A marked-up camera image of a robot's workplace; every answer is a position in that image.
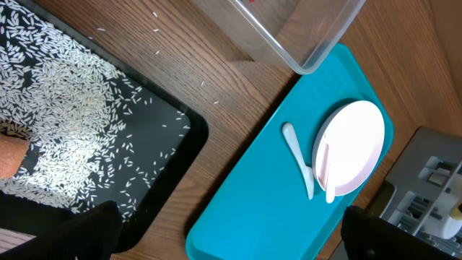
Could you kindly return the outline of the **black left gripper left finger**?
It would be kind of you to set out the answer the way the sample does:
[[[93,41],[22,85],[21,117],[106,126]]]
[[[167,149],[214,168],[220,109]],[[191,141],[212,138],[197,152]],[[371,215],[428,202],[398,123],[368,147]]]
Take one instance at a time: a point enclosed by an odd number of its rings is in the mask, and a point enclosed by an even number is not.
[[[106,201],[46,235],[1,253],[1,260],[109,259],[122,231],[114,201]]]

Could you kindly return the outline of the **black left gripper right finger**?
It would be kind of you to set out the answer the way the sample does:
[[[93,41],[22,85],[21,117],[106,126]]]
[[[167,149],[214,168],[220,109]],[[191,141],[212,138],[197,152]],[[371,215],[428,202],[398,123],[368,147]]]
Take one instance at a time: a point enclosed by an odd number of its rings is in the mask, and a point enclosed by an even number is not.
[[[341,239],[349,260],[452,260],[453,257],[357,206],[344,211]]]

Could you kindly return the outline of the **white paper cup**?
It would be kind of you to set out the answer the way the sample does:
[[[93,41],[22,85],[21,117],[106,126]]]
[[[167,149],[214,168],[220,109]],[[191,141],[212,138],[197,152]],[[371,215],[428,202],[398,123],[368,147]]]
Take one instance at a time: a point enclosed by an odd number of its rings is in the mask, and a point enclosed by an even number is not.
[[[430,235],[442,239],[454,237],[461,229],[461,221],[453,219],[450,215],[445,215],[441,220],[430,216],[424,224],[425,231]]]

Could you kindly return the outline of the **white round plate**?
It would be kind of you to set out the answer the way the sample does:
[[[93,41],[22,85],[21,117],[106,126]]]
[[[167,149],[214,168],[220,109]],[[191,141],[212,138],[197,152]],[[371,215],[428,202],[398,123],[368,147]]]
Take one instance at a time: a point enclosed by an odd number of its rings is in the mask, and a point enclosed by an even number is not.
[[[315,180],[325,191],[324,134],[334,149],[335,195],[352,193],[370,176],[385,141],[385,121],[376,104],[358,100],[337,108],[322,124],[312,151]]]

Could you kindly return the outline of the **orange food cube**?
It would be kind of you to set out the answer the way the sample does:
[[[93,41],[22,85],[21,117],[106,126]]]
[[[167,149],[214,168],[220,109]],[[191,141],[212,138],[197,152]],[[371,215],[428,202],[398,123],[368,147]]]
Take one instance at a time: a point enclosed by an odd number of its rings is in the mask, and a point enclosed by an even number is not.
[[[1,134],[0,176],[11,178],[16,174],[28,151],[30,143],[24,139]]]

